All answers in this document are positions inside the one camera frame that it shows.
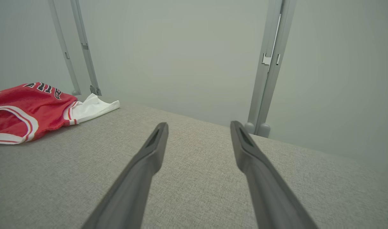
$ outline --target black lettering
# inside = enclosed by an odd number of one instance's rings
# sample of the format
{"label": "black lettering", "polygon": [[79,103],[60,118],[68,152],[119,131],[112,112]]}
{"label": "black lettering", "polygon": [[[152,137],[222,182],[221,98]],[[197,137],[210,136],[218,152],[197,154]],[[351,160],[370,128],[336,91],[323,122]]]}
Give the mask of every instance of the black lettering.
{"label": "black lettering", "polygon": [[45,90],[44,92],[51,93],[51,89],[52,89],[53,87],[51,87],[50,85],[47,85],[47,86],[48,86],[48,88],[47,88],[47,90]]}
{"label": "black lettering", "polygon": [[45,86],[45,84],[41,83],[41,85],[37,89],[40,90],[40,91],[43,91],[44,90],[44,86]]}
{"label": "black lettering", "polygon": [[61,91],[58,90],[58,89],[55,89],[55,93],[54,93],[54,96],[60,100],[60,95],[61,95]]}
{"label": "black lettering", "polygon": [[33,88],[34,86],[35,86],[35,83],[31,83],[31,84],[24,85],[23,87],[31,87],[31,88]]}

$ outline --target white jersey trim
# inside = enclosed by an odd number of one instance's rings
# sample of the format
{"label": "white jersey trim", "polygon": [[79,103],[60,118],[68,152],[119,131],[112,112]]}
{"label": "white jersey trim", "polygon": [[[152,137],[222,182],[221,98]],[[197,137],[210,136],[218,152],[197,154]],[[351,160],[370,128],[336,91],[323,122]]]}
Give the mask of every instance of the white jersey trim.
{"label": "white jersey trim", "polygon": [[19,144],[22,142],[29,142],[34,138],[35,132],[38,130],[38,121],[35,118],[29,116],[23,110],[15,106],[0,106],[0,110],[6,110],[14,114],[27,126],[27,133],[24,136],[0,133],[0,144]]}
{"label": "white jersey trim", "polygon": [[75,101],[73,103],[71,103],[70,105],[67,106],[67,108],[64,110],[63,112],[63,118],[65,120],[69,120],[69,124],[70,125],[75,125],[77,124],[76,123],[76,120],[73,119],[73,115],[72,115],[72,109],[78,104],[78,103],[81,103],[80,101]]}

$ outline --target white cloth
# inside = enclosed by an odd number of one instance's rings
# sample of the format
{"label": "white cloth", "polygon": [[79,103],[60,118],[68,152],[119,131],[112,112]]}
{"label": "white cloth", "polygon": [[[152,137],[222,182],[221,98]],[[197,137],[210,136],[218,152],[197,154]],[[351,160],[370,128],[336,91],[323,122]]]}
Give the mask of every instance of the white cloth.
{"label": "white cloth", "polygon": [[119,107],[120,102],[118,100],[113,103],[105,103],[97,95],[90,94],[84,102],[78,101],[72,107],[72,119],[76,119],[78,124],[104,115]]}

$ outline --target gray fabric surface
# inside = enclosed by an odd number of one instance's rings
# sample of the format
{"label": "gray fabric surface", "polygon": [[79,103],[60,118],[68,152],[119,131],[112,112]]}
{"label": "gray fabric surface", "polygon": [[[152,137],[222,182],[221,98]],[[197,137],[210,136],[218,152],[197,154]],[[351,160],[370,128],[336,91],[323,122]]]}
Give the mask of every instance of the gray fabric surface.
{"label": "gray fabric surface", "polygon": [[[0,145],[0,228],[79,228],[159,122],[169,139],[143,227],[256,227],[229,129],[142,106]],[[346,158],[253,136],[317,225],[388,227],[388,180]]]}

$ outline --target red basketball jersey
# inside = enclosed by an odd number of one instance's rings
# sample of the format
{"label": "red basketball jersey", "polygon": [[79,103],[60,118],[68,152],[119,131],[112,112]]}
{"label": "red basketball jersey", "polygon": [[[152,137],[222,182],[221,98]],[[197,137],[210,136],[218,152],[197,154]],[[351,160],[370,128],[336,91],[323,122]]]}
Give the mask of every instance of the red basketball jersey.
{"label": "red basketball jersey", "polygon": [[0,143],[29,142],[61,126],[76,124],[71,115],[77,103],[75,96],[44,83],[0,91]]}

